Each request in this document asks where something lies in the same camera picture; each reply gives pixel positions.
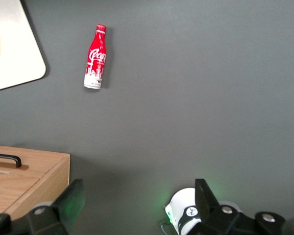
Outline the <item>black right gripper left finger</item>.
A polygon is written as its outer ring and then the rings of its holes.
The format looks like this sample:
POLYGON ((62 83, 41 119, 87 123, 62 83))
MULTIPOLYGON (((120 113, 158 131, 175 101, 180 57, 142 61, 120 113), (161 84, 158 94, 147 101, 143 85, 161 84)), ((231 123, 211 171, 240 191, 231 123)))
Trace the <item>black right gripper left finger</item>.
POLYGON ((0 213, 0 235, 68 235, 84 205, 84 181, 75 179, 49 206, 37 206, 15 220, 0 213))

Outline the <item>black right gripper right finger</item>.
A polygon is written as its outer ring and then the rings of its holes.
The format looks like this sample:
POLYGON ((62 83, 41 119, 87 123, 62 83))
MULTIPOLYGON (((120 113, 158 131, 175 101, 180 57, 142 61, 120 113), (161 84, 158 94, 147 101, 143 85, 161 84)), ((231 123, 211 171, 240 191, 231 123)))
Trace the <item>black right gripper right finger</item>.
POLYGON ((233 206, 221 205, 204 179, 195 180, 195 204, 200 222, 192 235, 294 235, 294 218, 260 211, 250 218, 233 206))

